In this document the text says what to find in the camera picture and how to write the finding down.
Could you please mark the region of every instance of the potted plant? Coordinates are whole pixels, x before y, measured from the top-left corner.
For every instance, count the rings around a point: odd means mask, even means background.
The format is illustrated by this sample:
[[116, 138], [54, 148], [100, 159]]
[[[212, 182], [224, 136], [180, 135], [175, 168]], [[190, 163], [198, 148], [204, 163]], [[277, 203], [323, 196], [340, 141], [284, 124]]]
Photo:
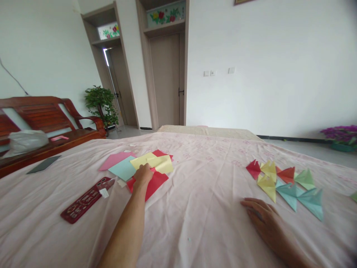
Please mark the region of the potted plant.
[[112, 124], [119, 124], [113, 105], [113, 93], [110, 89], [104, 89], [101, 86], [87, 89], [86, 93], [86, 107], [92, 115], [102, 119], [108, 137], [108, 127]]
[[357, 125], [326, 128], [321, 133], [333, 141], [331, 148], [335, 150], [352, 152], [357, 148]]

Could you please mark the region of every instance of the light switch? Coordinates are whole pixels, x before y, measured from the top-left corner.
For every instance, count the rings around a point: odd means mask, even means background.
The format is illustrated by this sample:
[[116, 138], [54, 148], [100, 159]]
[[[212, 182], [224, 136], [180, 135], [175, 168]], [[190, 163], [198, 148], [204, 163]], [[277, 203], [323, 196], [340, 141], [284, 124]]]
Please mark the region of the light switch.
[[231, 73], [235, 73], [235, 67], [231, 67], [228, 69], [228, 73], [231, 74]]

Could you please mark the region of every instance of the yellow origami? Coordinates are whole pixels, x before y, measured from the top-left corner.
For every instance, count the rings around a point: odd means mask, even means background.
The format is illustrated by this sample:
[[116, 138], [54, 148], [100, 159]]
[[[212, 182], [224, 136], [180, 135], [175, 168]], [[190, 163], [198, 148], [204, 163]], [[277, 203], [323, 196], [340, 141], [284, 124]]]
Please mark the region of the yellow origami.
[[262, 177], [258, 176], [257, 184], [262, 190], [270, 197], [270, 199], [276, 203], [276, 191], [275, 191], [275, 183], [269, 178], [267, 175]]
[[274, 161], [270, 164], [269, 160], [260, 168], [260, 170], [263, 171], [269, 178], [271, 178], [273, 182], [276, 182], [276, 168]]
[[130, 161], [133, 167], [138, 170], [140, 165], [145, 165], [149, 163], [152, 168], [155, 168], [156, 171], [164, 174], [174, 171], [172, 167], [172, 161], [169, 155], [164, 155], [157, 157], [153, 153], [147, 153], [141, 157], [135, 158]]

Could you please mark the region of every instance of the mattress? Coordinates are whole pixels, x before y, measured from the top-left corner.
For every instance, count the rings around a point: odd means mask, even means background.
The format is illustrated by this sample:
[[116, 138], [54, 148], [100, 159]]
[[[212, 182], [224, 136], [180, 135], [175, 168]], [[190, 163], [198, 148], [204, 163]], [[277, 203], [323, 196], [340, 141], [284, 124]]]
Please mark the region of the mattress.
[[173, 132], [173, 133], [204, 135], [204, 136], [211, 136], [211, 137], [263, 141], [249, 130], [236, 129], [236, 128], [211, 128], [205, 126], [190, 127], [190, 126], [164, 125], [161, 128], [159, 128], [157, 132]]
[[159, 132], [121, 140], [92, 140], [62, 153], [47, 170], [27, 166], [0, 180], [0, 267], [96, 267], [130, 198], [115, 183], [75, 224], [60, 213], [109, 171], [98, 168], [113, 153], [137, 156], [160, 149], [174, 157], [174, 172], [145, 205], [137, 267], [284, 267], [264, 244], [244, 197], [273, 202], [245, 167], [254, 159], [281, 168], [309, 168], [322, 188], [324, 221], [304, 206], [295, 213], [277, 194], [273, 204], [303, 251], [322, 267], [346, 267], [356, 255], [357, 170], [261, 141]]

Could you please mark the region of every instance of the white wall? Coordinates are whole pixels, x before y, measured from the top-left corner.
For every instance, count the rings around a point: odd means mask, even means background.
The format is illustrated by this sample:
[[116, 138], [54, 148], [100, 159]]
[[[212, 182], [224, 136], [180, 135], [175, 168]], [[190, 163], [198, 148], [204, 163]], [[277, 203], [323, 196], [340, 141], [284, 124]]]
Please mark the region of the white wall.
[[321, 138], [356, 124], [356, 14], [349, 0], [191, 0], [187, 125]]
[[[111, 0], [78, 0], [78, 2], [83, 14], [113, 3]], [[116, 4], [139, 125], [151, 128], [149, 97], [135, 0], [116, 0]]]
[[[0, 36], [3, 64], [30, 95], [69, 98], [89, 115], [84, 90], [101, 82], [76, 1], [2, 0]], [[25, 95], [1, 67], [0, 81], [1, 99]]]

